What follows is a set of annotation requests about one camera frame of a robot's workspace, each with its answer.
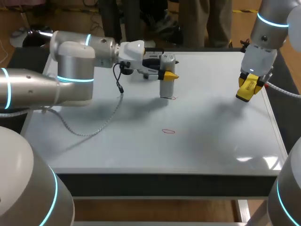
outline cylindrical object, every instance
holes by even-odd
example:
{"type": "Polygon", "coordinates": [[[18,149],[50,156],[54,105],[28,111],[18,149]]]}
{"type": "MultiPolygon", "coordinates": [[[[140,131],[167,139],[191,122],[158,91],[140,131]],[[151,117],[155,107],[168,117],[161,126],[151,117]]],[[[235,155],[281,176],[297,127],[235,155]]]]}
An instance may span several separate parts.
{"type": "Polygon", "coordinates": [[[267,49],[281,48],[288,35],[288,27],[276,25],[287,25],[288,15],[299,4],[299,0],[263,0],[252,30],[252,41],[267,49]]]}
{"type": "MultiPolygon", "coordinates": [[[[164,53],[160,60],[160,70],[175,71],[175,55],[164,53]]],[[[160,81],[160,97],[171,99],[174,94],[174,81],[160,81]]]]}
{"type": "Polygon", "coordinates": [[[92,99],[93,82],[60,82],[26,69],[0,69],[0,108],[56,105],[87,105],[92,99]]]}
{"type": "Polygon", "coordinates": [[[92,47],[66,41],[60,45],[56,58],[57,75],[66,81],[80,82],[94,78],[95,51],[92,47]]]}
{"type": "Polygon", "coordinates": [[[71,226],[72,196],[19,134],[0,127],[0,225],[71,226]]]}
{"type": "Polygon", "coordinates": [[[115,40],[113,38],[102,38],[90,34],[56,31],[50,41],[50,54],[57,61],[58,50],[66,41],[77,42],[82,45],[91,46],[95,50],[95,66],[111,68],[115,62],[115,40]]]}
{"type": "Polygon", "coordinates": [[[301,139],[292,148],[275,181],[268,200],[274,226],[301,225],[301,139]]]}
{"type": "Polygon", "coordinates": [[[0,69],[0,108],[51,105],[57,82],[26,69],[0,69]]]}

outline wooden floor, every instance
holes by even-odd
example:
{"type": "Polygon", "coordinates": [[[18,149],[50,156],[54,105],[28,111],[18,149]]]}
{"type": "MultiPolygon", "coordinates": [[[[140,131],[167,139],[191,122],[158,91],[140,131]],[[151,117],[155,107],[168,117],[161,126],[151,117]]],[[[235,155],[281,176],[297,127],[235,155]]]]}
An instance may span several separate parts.
{"type": "MultiPolygon", "coordinates": [[[[81,4],[81,0],[57,1],[62,4],[81,4]]],[[[258,9],[261,0],[233,0],[234,9],[258,9]]],[[[171,4],[174,10],[177,5],[171,4]]],[[[46,18],[45,21],[54,30],[67,30],[89,33],[91,15],[83,13],[59,13],[46,18]]],[[[30,22],[37,21],[29,17],[30,22]]],[[[234,47],[240,47],[240,40],[250,37],[251,30],[256,19],[255,13],[233,13],[232,40],[234,47]]],[[[98,15],[94,20],[101,22],[98,15]]],[[[14,48],[9,44],[10,34],[17,28],[23,26],[21,17],[16,12],[0,11],[0,40],[8,52],[9,57],[0,64],[5,67],[14,48]]],[[[92,34],[103,35],[101,29],[92,34]]],[[[296,53],[289,41],[281,49],[286,64],[291,71],[293,79],[301,91],[301,54],[296,53]]],[[[0,61],[5,53],[0,48],[0,61]]],[[[253,213],[262,201],[250,201],[250,212],[253,213]]],[[[108,221],[204,221],[204,222],[234,222],[236,216],[233,212],[233,203],[225,200],[215,201],[160,201],[160,200],[106,200],[106,201],[75,201],[76,220],[108,220],[108,221]]]]}

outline person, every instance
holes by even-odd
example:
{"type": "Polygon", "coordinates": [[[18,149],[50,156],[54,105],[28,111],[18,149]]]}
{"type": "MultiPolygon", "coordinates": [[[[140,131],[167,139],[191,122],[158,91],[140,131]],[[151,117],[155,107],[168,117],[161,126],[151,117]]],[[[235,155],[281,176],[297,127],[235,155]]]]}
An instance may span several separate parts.
{"type": "Polygon", "coordinates": [[[184,47],[204,47],[207,27],[209,47],[227,48],[231,21],[232,0],[180,0],[179,25],[184,47]]]}
{"type": "Polygon", "coordinates": [[[183,35],[176,20],[168,14],[167,0],[140,0],[141,18],[162,40],[182,45],[183,35]]]}

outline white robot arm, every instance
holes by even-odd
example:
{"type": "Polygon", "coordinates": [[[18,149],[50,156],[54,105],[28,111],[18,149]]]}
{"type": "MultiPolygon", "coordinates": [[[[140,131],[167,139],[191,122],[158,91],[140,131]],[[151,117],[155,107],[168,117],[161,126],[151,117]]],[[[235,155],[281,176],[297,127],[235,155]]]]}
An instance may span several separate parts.
{"type": "Polygon", "coordinates": [[[160,97],[173,95],[174,55],[157,59],[157,68],[144,64],[144,41],[116,44],[112,38],[73,32],[55,32],[50,54],[58,62],[57,77],[25,69],[0,69],[0,108],[41,106],[84,106],[93,95],[94,67],[111,68],[119,64],[121,73],[133,70],[149,80],[160,80],[160,97]]]}
{"type": "Polygon", "coordinates": [[[263,0],[251,34],[245,43],[237,98],[248,102],[270,79],[278,50],[287,35],[296,51],[301,51],[301,1],[263,0]]]}

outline white table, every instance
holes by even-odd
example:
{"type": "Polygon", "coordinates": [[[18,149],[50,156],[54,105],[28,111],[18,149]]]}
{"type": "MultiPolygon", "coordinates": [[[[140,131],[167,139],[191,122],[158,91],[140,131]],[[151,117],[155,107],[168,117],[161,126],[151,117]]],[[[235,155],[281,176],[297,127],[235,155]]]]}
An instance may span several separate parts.
{"type": "MultiPolygon", "coordinates": [[[[276,176],[287,153],[265,89],[249,103],[235,98],[243,54],[175,55],[176,100],[159,98],[159,81],[123,75],[122,106],[97,136],[77,137],[55,115],[34,112],[26,139],[56,173],[276,176]]],[[[47,72],[56,73],[57,63],[47,72]]],[[[74,130],[89,133],[109,118],[119,96],[112,70],[95,68],[92,104],[56,110],[74,130]]]]}

